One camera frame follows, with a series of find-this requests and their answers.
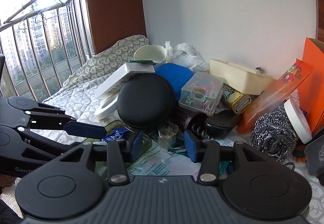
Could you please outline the blue ointment tube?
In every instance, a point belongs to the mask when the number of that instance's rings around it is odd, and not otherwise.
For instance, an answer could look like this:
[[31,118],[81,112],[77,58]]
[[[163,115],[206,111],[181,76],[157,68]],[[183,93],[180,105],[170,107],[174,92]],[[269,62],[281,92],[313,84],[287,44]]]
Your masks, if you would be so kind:
[[112,129],[105,137],[101,139],[102,142],[111,142],[117,139],[126,139],[130,134],[130,131],[124,127],[116,127]]

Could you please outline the steel wool scrubber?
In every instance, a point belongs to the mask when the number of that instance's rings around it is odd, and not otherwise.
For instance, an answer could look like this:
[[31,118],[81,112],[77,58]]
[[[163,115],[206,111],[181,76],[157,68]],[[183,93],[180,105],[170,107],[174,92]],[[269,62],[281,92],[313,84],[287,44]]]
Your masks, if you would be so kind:
[[260,116],[251,132],[251,145],[278,162],[296,147],[296,132],[285,112],[274,110]]

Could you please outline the white rectangular carton box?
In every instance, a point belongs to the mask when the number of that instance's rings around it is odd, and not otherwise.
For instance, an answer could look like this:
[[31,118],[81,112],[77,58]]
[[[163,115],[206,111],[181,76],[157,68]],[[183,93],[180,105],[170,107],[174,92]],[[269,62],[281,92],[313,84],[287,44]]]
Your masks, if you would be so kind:
[[155,73],[153,65],[124,63],[97,87],[97,89],[94,91],[94,95],[98,99],[109,97],[110,95],[117,93],[133,76],[146,73]]

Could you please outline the balcony metal railing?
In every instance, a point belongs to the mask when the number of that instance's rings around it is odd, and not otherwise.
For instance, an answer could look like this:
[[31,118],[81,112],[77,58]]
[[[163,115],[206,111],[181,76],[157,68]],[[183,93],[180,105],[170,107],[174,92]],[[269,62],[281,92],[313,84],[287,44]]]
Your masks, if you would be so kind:
[[86,0],[57,1],[1,26],[1,96],[43,101],[95,55]]

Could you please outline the white round jar lid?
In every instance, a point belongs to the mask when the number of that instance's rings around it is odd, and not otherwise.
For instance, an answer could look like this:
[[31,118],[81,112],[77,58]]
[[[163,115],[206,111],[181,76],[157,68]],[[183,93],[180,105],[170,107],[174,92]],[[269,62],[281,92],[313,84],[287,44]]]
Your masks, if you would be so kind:
[[310,142],[312,140],[311,130],[306,120],[306,117],[301,111],[300,107],[297,106],[297,104],[294,101],[288,99],[284,103],[284,109],[299,139],[304,144]]

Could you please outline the green Doublemint gum pack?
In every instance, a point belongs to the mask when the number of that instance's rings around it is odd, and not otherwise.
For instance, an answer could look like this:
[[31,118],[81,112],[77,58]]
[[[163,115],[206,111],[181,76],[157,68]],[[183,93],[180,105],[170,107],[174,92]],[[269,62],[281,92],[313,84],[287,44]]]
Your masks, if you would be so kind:
[[221,100],[237,115],[244,113],[252,104],[250,95],[243,94],[227,84],[222,85]]

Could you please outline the black round zipper case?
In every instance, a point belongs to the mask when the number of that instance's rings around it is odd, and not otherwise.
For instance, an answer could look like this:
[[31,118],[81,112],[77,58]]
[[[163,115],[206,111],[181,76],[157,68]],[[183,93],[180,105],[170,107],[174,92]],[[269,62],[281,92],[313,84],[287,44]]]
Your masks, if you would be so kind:
[[137,129],[154,129],[167,120],[175,103],[169,82],[155,74],[139,74],[119,91],[117,112],[121,120]]

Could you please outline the teal printed plastic bag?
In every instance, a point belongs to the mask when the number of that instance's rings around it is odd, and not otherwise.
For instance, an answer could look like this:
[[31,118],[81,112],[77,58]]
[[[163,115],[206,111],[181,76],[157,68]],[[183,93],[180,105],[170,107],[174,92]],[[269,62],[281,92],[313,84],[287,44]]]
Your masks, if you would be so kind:
[[200,163],[180,154],[169,154],[166,149],[152,145],[141,157],[127,167],[133,176],[182,176],[197,177]]

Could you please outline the orange clear snack bag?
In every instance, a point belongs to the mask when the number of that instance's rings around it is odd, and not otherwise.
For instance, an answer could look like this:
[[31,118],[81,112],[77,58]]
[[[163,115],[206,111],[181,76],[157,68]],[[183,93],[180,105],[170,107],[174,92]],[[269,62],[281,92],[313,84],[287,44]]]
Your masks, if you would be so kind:
[[275,110],[281,102],[288,98],[312,73],[314,67],[302,60],[296,59],[295,63],[264,92],[256,98],[251,106],[244,112],[237,127],[237,132],[244,134],[250,132],[256,120]]

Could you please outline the orange cardboard box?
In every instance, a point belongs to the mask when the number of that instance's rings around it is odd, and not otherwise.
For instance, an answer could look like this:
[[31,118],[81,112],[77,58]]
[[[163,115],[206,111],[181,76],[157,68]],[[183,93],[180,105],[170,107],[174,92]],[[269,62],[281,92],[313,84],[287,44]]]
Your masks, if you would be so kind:
[[314,67],[298,87],[298,93],[300,107],[308,113],[306,119],[315,135],[323,129],[323,42],[306,38],[302,61]]

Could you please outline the cream plastic tray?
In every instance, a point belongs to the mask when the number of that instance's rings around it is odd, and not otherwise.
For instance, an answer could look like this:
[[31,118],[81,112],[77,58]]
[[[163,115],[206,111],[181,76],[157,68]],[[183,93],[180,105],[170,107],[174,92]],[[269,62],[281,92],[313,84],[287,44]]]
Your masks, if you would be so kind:
[[249,95],[260,95],[275,81],[260,70],[216,59],[210,59],[209,74],[223,78],[225,84]]

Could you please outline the clear paper clip box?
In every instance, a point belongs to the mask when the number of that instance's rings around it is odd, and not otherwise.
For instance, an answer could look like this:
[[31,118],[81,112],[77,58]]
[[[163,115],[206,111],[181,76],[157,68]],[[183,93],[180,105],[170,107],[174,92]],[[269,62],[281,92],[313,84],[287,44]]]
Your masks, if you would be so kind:
[[223,78],[196,72],[181,88],[178,104],[184,109],[212,116],[221,100],[223,83]]

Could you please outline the white paper cup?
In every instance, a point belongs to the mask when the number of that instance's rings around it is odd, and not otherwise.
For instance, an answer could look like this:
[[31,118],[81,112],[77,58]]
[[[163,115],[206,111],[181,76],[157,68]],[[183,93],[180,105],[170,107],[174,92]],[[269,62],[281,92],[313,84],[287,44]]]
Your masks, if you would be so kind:
[[138,48],[133,55],[134,60],[151,60],[154,63],[166,62],[167,51],[163,46],[146,45]]

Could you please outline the white crumpled towel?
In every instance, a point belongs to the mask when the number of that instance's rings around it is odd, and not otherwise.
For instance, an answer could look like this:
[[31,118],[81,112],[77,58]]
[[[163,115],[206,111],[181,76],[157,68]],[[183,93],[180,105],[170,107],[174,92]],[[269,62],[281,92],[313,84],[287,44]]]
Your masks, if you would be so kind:
[[169,41],[165,42],[166,62],[177,64],[186,67],[196,72],[209,73],[210,65],[202,55],[198,52],[195,46],[188,43],[181,43],[172,47]]

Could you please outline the green handled tool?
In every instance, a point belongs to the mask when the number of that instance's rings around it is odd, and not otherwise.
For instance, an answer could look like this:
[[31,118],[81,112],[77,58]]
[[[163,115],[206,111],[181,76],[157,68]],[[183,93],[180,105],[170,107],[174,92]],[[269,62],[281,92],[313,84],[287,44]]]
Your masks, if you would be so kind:
[[139,64],[148,64],[148,65],[156,65],[157,63],[152,60],[129,60],[128,63],[139,63]]

